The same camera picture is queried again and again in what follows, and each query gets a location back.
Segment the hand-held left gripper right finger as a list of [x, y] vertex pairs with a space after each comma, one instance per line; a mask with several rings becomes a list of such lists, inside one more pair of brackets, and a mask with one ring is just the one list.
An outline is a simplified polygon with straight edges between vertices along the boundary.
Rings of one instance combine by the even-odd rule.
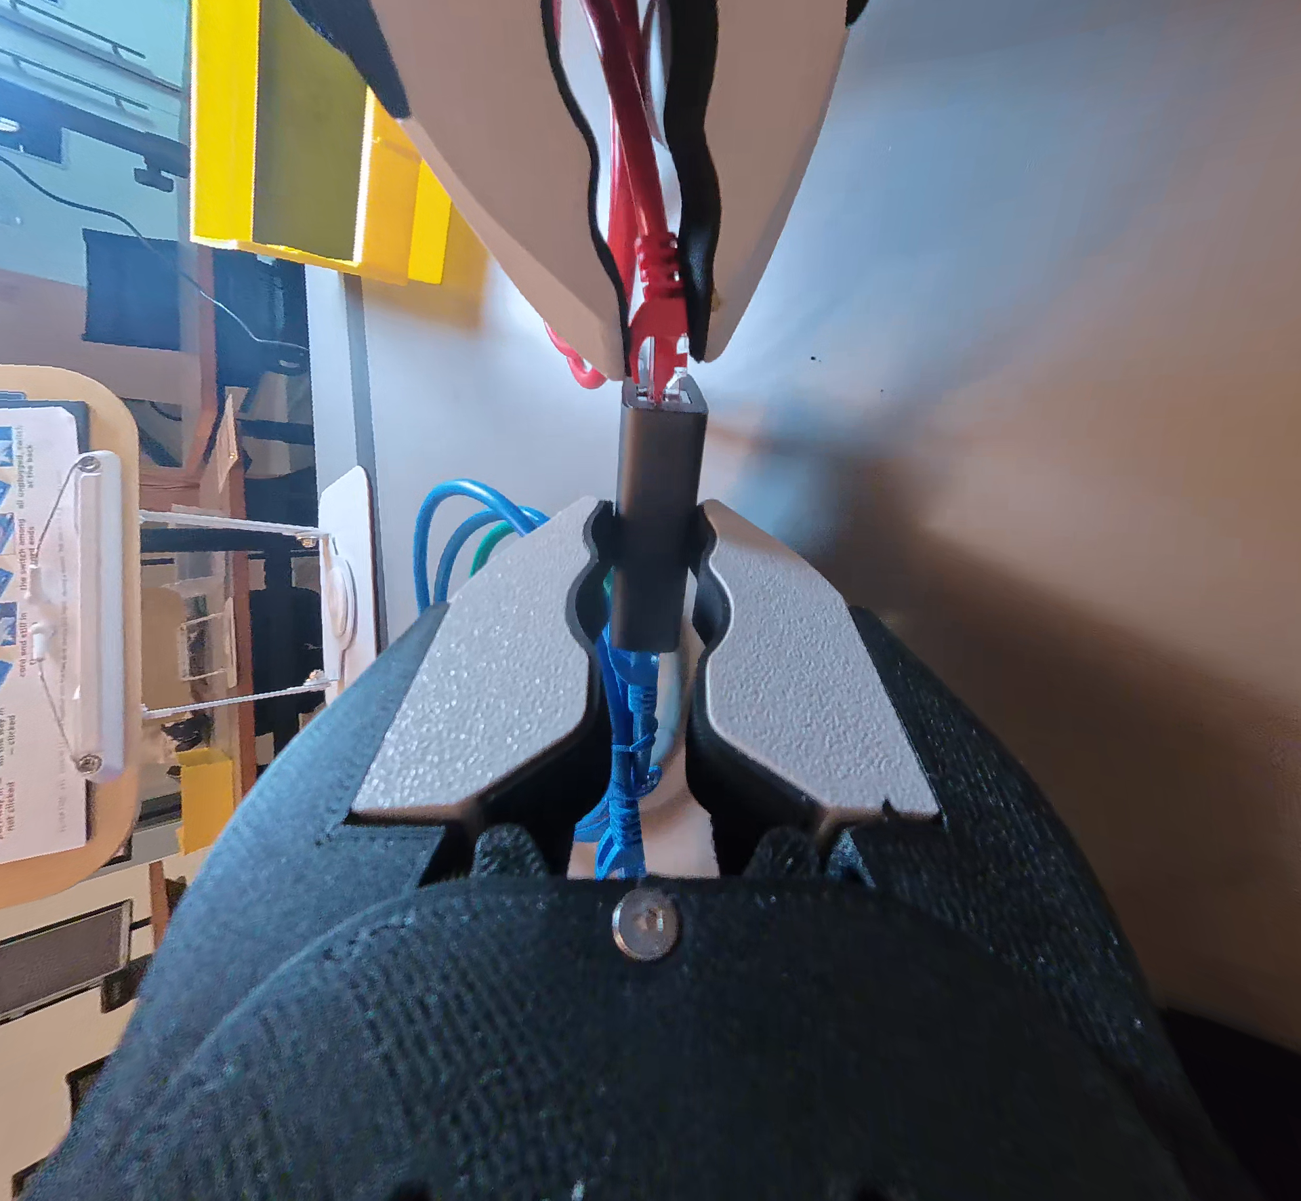
[[938, 817], [843, 595], [721, 501], [699, 516], [695, 727], [725, 787], [789, 825]]

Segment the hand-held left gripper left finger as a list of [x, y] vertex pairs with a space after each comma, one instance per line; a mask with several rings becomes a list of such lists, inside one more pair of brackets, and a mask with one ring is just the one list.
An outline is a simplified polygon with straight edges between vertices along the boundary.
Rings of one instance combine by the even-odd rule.
[[596, 568], [585, 495], [516, 537], [446, 604], [357, 789], [359, 819], [488, 819], [594, 709], [577, 593]]

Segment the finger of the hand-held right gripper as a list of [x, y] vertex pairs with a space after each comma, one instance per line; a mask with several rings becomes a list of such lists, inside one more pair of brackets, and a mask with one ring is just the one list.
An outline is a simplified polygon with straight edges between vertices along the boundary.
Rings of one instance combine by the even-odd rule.
[[519, 293], [587, 363], [626, 376], [609, 254], [594, 237], [592, 149], [566, 106], [549, 0], [370, 0], [402, 118]]
[[691, 357], [716, 361], [803, 179], [839, 71], [846, 0], [667, 0], [663, 133]]

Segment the yellow plastic bin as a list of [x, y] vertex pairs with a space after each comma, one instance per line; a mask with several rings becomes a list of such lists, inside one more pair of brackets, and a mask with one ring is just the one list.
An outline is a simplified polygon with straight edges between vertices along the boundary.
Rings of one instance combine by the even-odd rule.
[[190, 0], [192, 241], [372, 282], [439, 288], [448, 299], [469, 301], [480, 293], [486, 249], [454, 209], [411, 136], [368, 86], [351, 262], [254, 243], [256, 78], [258, 0]]

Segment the black ethernet coupler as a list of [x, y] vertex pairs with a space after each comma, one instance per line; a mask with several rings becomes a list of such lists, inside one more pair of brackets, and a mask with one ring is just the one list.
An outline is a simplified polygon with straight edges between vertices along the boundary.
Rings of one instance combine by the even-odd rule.
[[632, 653], [678, 647], [691, 565], [706, 402], [691, 376], [656, 402], [622, 385], [609, 636]]

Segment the metal stand rod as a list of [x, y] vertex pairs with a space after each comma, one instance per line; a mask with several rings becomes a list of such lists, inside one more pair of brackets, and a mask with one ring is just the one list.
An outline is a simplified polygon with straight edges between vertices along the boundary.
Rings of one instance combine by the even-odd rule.
[[303, 694], [327, 694], [336, 688], [336, 679], [327, 677], [323, 671], [314, 671], [312, 679], [297, 686], [273, 688], [252, 694], [233, 694], [220, 699], [202, 699], [185, 705], [170, 707], [146, 707], [140, 705], [140, 718], [144, 722], [172, 722], [192, 716], [200, 711], [215, 711], [220, 707], [237, 707], [246, 703], [269, 701], [269, 699], [295, 699]]
[[239, 520], [194, 510], [138, 510], [144, 553], [278, 553], [289, 544], [314, 550], [329, 540], [321, 527]]

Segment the white clip bar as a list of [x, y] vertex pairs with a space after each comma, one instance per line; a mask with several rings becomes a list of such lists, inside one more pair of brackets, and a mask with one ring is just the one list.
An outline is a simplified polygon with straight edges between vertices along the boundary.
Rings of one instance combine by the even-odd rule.
[[73, 467], [74, 692], [71, 755], [104, 785], [125, 769], [121, 462], [89, 451]]

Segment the wooden instruction board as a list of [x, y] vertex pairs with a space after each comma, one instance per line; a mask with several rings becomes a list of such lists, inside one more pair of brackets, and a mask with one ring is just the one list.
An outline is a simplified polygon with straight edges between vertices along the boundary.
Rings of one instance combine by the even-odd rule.
[[[125, 769], [93, 785], [71, 755], [74, 692], [73, 467], [121, 462]], [[2, 907], [63, 892], [114, 857], [138, 819], [142, 621], [138, 428], [88, 376], [2, 366]]]

